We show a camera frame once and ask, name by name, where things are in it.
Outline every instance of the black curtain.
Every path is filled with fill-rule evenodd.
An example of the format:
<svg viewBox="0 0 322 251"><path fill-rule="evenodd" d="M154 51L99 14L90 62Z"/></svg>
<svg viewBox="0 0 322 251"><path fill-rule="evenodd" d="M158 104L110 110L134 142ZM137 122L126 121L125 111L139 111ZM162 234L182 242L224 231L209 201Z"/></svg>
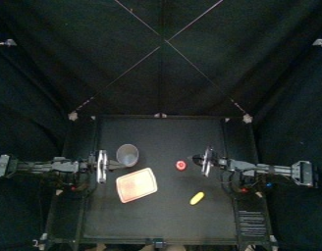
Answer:
<svg viewBox="0 0 322 251"><path fill-rule="evenodd" d="M322 48L293 62L257 125L261 161L291 166L311 161L319 189L277 185L269 197L275 233L284 250L322 250Z"/></svg>

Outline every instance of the black fabric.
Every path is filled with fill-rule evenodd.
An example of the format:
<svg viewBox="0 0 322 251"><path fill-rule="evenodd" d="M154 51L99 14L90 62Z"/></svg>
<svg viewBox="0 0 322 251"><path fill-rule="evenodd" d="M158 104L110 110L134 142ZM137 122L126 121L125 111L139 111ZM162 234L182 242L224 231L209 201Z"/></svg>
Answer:
<svg viewBox="0 0 322 251"><path fill-rule="evenodd" d="M0 18L67 112L97 97L81 113L240 116L229 99L256 108L322 1L0 1Z"/></svg>
<svg viewBox="0 0 322 251"><path fill-rule="evenodd" d="M81 116L230 117L238 104L255 115L261 161L309 159L322 175L320 36L322 0L0 1L0 41L19 44L0 47L0 154L60 155L67 115L89 101ZM320 250L322 185L288 190L273 194L276 231ZM292 204L307 207L287 214Z"/></svg>
<svg viewBox="0 0 322 251"><path fill-rule="evenodd" d="M264 163L291 166L308 160L320 188L279 185L271 196L276 234L284 250L322 250L322 48L313 48L287 81L287 91L259 125Z"/></svg>

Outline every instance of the metal rod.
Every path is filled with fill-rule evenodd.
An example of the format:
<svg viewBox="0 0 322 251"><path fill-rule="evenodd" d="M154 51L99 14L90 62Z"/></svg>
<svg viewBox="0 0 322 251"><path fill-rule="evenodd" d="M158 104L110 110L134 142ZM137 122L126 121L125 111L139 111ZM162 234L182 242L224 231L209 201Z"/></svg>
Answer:
<svg viewBox="0 0 322 251"><path fill-rule="evenodd" d="M208 13L210 13L216 8L217 6L220 6L222 4L225 0L221 0L218 3L216 3L210 8L209 10L168 40L170 41L173 38L176 38L176 36L185 30L188 29L192 25L194 25L206 15Z"/></svg>
<svg viewBox="0 0 322 251"><path fill-rule="evenodd" d="M181 51L174 47L174 45L169 42L169 40L165 41L169 46L176 50L176 52L182 56L182 58L188 61L188 63L192 65L192 67L200 72L200 74L205 77L205 79L212 83L220 92L224 94L224 96L229 99L232 104L238 108L238 110L244 113L248 114L248 112L242 109L242 107L238 105L238 103L233 100L233 98L224 92L224 90L220 88L220 86L212 81L209 76L200 70L200 68L196 66L196 64L189 60L189 58L181 53Z"/></svg>
<svg viewBox="0 0 322 251"><path fill-rule="evenodd" d="M114 0L122 7L123 9L141 21L141 23L157 34L159 35L159 33L149 26L149 24L134 14L134 12L118 1Z"/></svg>
<svg viewBox="0 0 322 251"><path fill-rule="evenodd" d="M127 73L129 72L131 72L133 71L133 69L135 69L141 64L142 64L142 62L143 61L146 61L146 59L158 51L161 49L161 47L157 47L155 48L155 50L153 51L153 52L150 52L149 54L147 54L147 56L145 56L145 58L143 59L141 59L139 61L138 61L138 63L102 89L102 90L106 90L117 81L119 81L126 75L127 75ZM81 111L86 106L87 106L87 104L99 96L99 94L101 94L101 92L99 93L97 93L87 101L85 101L85 103L75 109L75 111L74 112L78 112L78 111Z"/></svg>

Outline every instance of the metal frame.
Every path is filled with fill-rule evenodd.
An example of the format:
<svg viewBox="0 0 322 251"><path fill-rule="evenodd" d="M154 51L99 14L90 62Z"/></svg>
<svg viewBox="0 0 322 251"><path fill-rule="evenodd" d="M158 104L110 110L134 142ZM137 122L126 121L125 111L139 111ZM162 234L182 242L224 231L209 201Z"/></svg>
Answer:
<svg viewBox="0 0 322 251"><path fill-rule="evenodd" d="M105 118L127 118L127 119L150 119L153 118L153 116L105 116ZM220 117L201 117L200 119L217 119ZM198 119L198 117L169 117L169 119ZM94 129L94 148L97 149L97 135L99 134L99 124L101 124L101 120L97 120L97 126ZM228 145L228 138L229 135L226 133L226 122L224 120L221 120L221 126L222 126L222 131L224 131L224 146L225 146L225 152L224 154L228 155L229 149L232 146ZM252 152L255 154L255 158L257 159L257 151L256 151L256 144L255 144L255 137L253 137L253 129L252 129L252 125L248 125L248 129L251 132L251 138L252 138L252 142L251 142L251 146L252 146ZM87 212L87 207L89 207L89 202L90 202L90 196L89 196L89 192L85 192L85 194L82 194L82 201L81 201L81 208L79 208L79 219L78 219L78 227L76 227L76 231L74 234L74 238L72 239L63 239L59 238L59 236L52 236L52 224L54 224L54 218L55 218L55 212L56 212L56 207L58 207L58 196L54 196L52 199L52 205L51 205L51 209L50 209L50 216L48 216L48 221L47 221L47 227L46 227L46 231L48 233L48 243L46 246L46 250L48 250L54 244L68 244L72 248L74 251L79 250L79 246L81 244L97 244L97 243L123 243L123 244L151 244L154 243L157 245L157 243L161 243L159 239L126 239L125 241L121 239L95 239L95 238L85 238L85 222L86 222L86 212ZM271 216L269 216L269 211L268 211L268 205L267 205L267 198L259 198L257 202L261 203L260 207L261 207L261 213L264 215L265 218L265 226L267 226L267 234L265 236L259 236L259 237L252 237L245 238L241 235L241 221L240 221L240 210L242 208L242 205L240 201L237 200L232 200L232 204L233 204L233 209L234 209L234 220L236 220L236 231L237 231L237 236L234 237L234 239L216 239L214 243L206 241L205 245L216 245L218 241L220 245L237 245L238 249L241 251L244 251L248 247L248 245L261 245L264 246L268 250L272 250L272 241L271 241L271 236L273 235L272 233L272 224L271 224ZM168 239L164 240L162 242L168 242L172 244L182 244L184 242L181 242L181 240L178 239Z"/></svg>

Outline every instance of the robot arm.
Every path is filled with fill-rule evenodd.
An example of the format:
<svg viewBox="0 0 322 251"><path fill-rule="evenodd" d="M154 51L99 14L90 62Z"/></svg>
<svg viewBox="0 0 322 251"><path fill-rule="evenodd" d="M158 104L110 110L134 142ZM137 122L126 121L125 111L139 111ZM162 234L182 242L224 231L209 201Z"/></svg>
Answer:
<svg viewBox="0 0 322 251"><path fill-rule="evenodd" d="M317 188L317 170L311 162L299 161L291 167L272 166L267 164L252 164L244 161L237 161L226 158L217 158L214 149L208 147L205 155L196 155L193 161L202 166L202 175L209 176L213 166L220 167L229 172L240 172L242 176L253 177L260 175L284 176L291 179L297 185Z"/></svg>
<svg viewBox="0 0 322 251"><path fill-rule="evenodd" d="M89 160L71 161L64 157L55 157L50 162L22 162L12 155L0 156L0 178L12 177L15 174L30 173L43 175L47 173L66 173L72 180L76 174L93 174L97 170L97 183L106 183L109 171L109 158L105 150L99 150L98 158L91 154Z"/></svg>

